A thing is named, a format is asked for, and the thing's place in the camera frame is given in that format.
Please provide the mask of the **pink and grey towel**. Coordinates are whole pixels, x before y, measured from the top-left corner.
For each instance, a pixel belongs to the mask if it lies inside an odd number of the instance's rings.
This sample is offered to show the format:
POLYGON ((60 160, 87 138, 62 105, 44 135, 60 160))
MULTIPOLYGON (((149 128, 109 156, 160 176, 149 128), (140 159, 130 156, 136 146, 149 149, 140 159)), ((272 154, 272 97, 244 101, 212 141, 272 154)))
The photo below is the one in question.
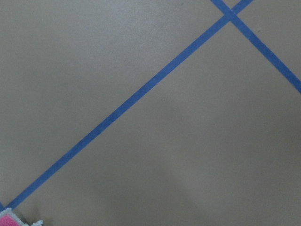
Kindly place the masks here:
POLYGON ((29 226, 24 223, 11 208, 7 208, 0 213, 0 226, 29 226))

